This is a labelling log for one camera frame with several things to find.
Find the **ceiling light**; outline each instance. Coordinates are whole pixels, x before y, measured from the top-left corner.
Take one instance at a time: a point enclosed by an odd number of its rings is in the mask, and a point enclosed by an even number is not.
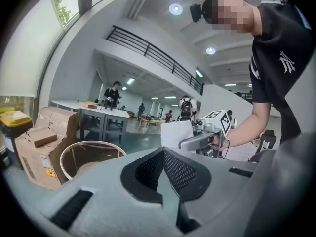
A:
[[[172,5],[169,6],[169,11],[173,15],[180,15],[183,12],[183,8],[181,5],[177,3],[173,3]]]
[[[130,79],[127,81],[127,84],[128,84],[128,85],[131,85],[134,81],[135,81],[134,78],[130,78]]]
[[[206,50],[206,53],[212,55],[212,54],[216,53],[216,50],[215,50],[215,48],[213,48],[213,47],[209,47],[209,48]]]
[[[199,77],[203,77],[202,73],[197,69],[196,73],[199,75]]]

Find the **brown cardboard box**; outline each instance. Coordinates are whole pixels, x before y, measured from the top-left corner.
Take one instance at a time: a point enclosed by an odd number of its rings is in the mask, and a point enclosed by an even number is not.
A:
[[[57,140],[36,148],[28,134],[15,139],[20,160],[31,182],[56,190],[67,181],[59,159],[63,150],[76,142],[78,119],[75,112],[56,107],[43,108],[35,128],[49,128],[57,134]]]
[[[57,134],[48,127],[31,129],[27,132],[27,135],[36,148],[57,140]]]
[[[90,109],[96,109],[98,104],[90,101],[85,102],[79,102],[79,104],[83,107],[90,108]]]

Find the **round basket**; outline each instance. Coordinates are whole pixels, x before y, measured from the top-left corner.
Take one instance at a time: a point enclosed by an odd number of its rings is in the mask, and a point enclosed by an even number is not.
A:
[[[125,151],[108,142],[81,141],[67,147],[60,156],[60,166],[71,180],[102,161],[125,156]]]

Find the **tree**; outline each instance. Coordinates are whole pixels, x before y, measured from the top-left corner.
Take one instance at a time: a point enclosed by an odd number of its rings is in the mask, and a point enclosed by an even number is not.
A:
[[[60,22],[63,24],[63,26],[65,26],[68,23],[69,19],[72,17],[72,14],[71,10],[67,10],[67,6],[60,5],[62,1],[63,0],[54,0],[54,3]]]

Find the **black backpack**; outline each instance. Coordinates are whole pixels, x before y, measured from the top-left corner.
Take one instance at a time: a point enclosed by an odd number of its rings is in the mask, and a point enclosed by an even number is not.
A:
[[[191,99],[185,100],[183,99],[183,103],[181,105],[181,119],[190,119],[192,116],[192,104]]]

